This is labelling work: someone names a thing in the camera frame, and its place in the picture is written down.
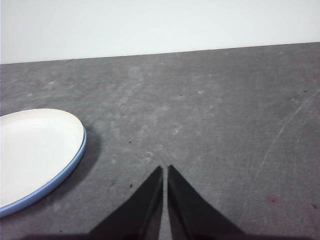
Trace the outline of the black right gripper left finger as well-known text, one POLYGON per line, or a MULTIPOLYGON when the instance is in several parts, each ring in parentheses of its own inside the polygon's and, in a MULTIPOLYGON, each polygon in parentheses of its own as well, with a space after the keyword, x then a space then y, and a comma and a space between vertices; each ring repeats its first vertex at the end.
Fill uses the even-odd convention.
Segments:
POLYGON ((163 212, 163 168, 158 166, 133 195, 89 232, 95 240, 157 240, 163 212))

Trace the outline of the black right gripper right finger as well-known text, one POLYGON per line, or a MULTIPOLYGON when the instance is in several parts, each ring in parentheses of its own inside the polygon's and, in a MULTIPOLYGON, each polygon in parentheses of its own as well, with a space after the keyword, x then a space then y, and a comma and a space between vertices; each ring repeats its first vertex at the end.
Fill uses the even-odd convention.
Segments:
POLYGON ((167 206, 174 240, 244 240, 248 237, 205 201, 173 165, 168 167, 167 206))

